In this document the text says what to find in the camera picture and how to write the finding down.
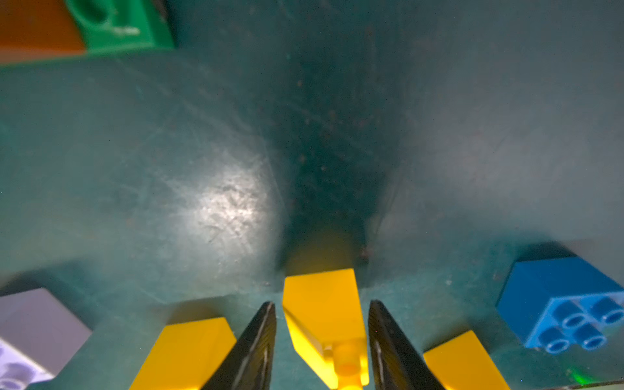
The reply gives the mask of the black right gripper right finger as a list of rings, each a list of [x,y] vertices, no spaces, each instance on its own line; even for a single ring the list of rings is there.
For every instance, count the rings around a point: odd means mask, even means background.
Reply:
[[[380,300],[370,302],[368,337],[377,390],[444,390]]]

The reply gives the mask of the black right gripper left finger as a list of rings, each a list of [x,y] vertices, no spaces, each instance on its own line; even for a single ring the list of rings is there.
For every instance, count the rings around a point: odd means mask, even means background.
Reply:
[[[264,302],[201,390],[269,389],[276,330],[276,306]]]

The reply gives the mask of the blue lego brick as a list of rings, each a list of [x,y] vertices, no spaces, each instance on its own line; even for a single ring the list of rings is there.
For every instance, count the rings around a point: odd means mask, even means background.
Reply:
[[[593,351],[623,323],[623,287],[578,257],[517,262],[497,310],[527,349]]]

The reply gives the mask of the purple lego brick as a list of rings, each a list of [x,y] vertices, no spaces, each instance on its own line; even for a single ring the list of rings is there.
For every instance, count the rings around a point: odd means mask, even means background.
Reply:
[[[1,297],[1,388],[53,380],[91,335],[47,289]]]

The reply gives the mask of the dark green lego plate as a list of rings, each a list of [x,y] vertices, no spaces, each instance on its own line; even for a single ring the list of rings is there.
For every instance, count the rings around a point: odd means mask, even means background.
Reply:
[[[159,0],[66,0],[90,55],[172,50],[167,4]]]

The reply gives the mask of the orange lego brick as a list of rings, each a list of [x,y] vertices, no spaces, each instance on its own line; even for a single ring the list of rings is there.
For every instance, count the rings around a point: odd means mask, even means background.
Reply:
[[[86,46],[63,1],[1,1],[1,65],[84,55]]]

